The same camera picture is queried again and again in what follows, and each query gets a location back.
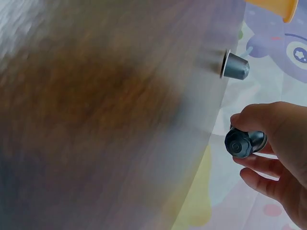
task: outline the colorful patterned cloth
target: colorful patterned cloth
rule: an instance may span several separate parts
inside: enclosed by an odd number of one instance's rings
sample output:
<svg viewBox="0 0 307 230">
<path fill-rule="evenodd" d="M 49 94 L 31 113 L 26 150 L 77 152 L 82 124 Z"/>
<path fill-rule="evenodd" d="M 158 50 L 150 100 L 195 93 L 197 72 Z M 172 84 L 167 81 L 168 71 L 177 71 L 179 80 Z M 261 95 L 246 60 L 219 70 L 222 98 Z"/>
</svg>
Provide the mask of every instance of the colorful patterned cloth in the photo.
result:
<svg viewBox="0 0 307 230">
<path fill-rule="evenodd" d="M 289 24 L 248 4 L 239 37 L 237 55 L 249 61 L 250 74 L 244 81 L 229 81 L 204 155 L 211 161 L 209 182 L 198 174 L 174 230 L 299 229 L 279 203 L 244 184 L 242 167 L 226 152 L 224 138 L 230 116 L 248 104 L 287 101 L 307 106 L 307 0 L 300 0 Z M 197 190 L 199 183 L 208 184 L 209 192 Z"/>
</svg>

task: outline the hand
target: hand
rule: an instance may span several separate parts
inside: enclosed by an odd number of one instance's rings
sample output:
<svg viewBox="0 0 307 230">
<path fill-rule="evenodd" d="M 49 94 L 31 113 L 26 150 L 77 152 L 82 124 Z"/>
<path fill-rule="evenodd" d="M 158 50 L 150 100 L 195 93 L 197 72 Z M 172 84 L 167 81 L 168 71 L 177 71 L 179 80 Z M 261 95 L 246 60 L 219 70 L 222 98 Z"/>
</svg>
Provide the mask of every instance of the hand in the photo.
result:
<svg viewBox="0 0 307 230">
<path fill-rule="evenodd" d="M 242 131 L 262 131 L 268 144 L 262 153 L 234 161 L 245 166 L 240 175 L 254 190 L 279 201 L 291 220 L 307 229 L 307 107 L 277 102 L 253 104 L 231 117 Z M 255 171 L 276 177 L 264 178 Z"/>
</svg>

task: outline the wooden surface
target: wooden surface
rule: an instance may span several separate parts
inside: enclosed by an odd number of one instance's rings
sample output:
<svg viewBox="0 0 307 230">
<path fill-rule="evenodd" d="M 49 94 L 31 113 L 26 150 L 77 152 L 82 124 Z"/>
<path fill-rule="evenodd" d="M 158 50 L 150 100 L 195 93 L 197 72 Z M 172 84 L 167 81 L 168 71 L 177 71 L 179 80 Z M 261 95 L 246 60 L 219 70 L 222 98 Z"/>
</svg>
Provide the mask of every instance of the wooden surface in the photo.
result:
<svg viewBox="0 0 307 230">
<path fill-rule="evenodd" d="M 168 230 L 241 0 L 2 0 L 0 229 Z"/>
</svg>

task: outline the yellow object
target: yellow object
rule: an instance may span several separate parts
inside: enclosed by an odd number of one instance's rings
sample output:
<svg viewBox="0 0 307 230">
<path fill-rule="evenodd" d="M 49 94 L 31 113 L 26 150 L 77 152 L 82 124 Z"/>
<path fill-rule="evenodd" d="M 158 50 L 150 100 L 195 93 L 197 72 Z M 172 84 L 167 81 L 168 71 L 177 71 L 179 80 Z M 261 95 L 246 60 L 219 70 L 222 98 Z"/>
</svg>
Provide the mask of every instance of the yellow object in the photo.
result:
<svg viewBox="0 0 307 230">
<path fill-rule="evenodd" d="M 204 226 L 210 220 L 210 170 L 211 151 L 208 146 L 172 230 L 188 230 L 189 227 Z"/>
<path fill-rule="evenodd" d="M 298 0 L 246 0 L 246 2 L 280 15 L 284 23 L 291 22 L 298 4 Z"/>
</svg>

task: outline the orange object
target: orange object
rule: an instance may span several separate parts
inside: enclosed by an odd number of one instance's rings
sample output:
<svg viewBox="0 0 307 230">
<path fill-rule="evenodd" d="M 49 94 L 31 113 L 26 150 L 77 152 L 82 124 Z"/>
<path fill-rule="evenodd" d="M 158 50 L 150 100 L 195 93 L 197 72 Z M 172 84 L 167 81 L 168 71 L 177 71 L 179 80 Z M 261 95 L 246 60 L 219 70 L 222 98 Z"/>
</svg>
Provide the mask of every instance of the orange object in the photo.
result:
<svg viewBox="0 0 307 230">
<path fill-rule="evenodd" d="M 280 15 L 284 23 L 291 22 L 298 4 L 298 0 L 246 0 L 246 2 Z"/>
</svg>

